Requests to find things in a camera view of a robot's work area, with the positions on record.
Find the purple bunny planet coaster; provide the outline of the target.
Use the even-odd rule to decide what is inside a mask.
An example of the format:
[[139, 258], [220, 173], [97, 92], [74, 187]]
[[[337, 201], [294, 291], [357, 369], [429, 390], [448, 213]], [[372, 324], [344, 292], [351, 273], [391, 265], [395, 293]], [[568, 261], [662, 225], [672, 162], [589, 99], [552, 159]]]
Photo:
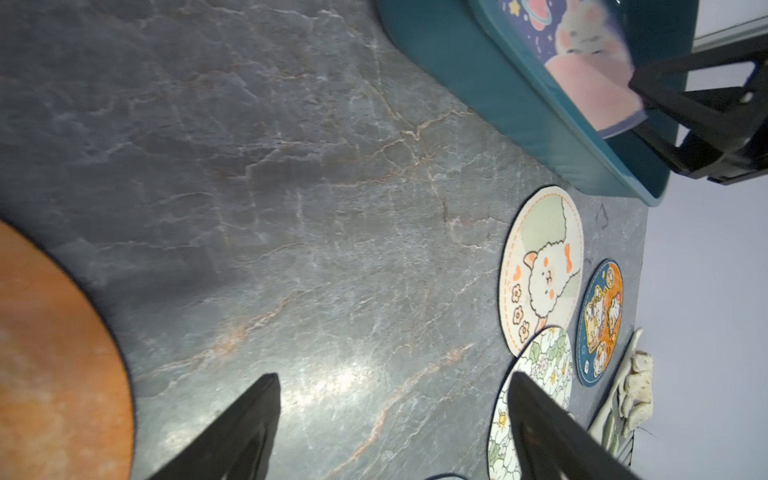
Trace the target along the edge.
[[602, 138], [646, 120], [629, 87], [634, 65], [606, 1], [511, 0], [500, 12]]

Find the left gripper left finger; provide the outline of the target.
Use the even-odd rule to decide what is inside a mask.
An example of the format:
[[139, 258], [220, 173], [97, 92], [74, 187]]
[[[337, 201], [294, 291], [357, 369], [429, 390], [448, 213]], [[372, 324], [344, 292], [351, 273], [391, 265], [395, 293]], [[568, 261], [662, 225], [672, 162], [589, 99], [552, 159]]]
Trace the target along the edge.
[[154, 479], [264, 479], [281, 412], [275, 373], [261, 376]]

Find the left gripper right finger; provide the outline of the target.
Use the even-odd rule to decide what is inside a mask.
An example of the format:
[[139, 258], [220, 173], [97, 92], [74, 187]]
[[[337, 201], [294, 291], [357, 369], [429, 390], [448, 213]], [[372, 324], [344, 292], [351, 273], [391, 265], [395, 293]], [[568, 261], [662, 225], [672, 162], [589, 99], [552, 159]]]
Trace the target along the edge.
[[523, 479], [634, 479], [523, 372], [508, 389], [510, 429]]

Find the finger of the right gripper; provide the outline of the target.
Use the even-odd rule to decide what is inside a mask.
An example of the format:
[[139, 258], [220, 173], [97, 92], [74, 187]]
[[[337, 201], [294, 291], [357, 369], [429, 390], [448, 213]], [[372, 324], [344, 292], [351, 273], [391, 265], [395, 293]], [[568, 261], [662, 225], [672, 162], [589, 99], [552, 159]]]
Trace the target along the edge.
[[[675, 91], [664, 79], [738, 63], [753, 70], [741, 86]], [[646, 124], [633, 129], [676, 174], [732, 185], [767, 174], [767, 35], [638, 68], [629, 86], [651, 109], [688, 133], [677, 146]]]

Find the cream alpaca coaster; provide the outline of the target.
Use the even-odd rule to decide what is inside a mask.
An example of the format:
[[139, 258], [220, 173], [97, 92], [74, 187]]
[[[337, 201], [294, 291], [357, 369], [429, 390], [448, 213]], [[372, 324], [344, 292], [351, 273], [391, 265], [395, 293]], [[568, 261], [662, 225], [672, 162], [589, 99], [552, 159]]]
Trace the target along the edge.
[[542, 187], [520, 208], [505, 241], [498, 283], [500, 325], [513, 356], [544, 328], [569, 326], [584, 251], [581, 217], [566, 190]]

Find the teal plastic storage box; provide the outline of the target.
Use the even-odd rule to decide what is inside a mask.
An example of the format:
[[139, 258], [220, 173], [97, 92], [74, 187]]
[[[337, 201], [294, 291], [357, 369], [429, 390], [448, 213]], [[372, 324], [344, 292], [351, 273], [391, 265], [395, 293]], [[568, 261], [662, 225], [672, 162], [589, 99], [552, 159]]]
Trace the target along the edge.
[[670, 169], [627, 122], [599, 131], [546, 63], [562, 1], [380, 1], [394, 45], [545, 167], [590, 195], [661, 203]]

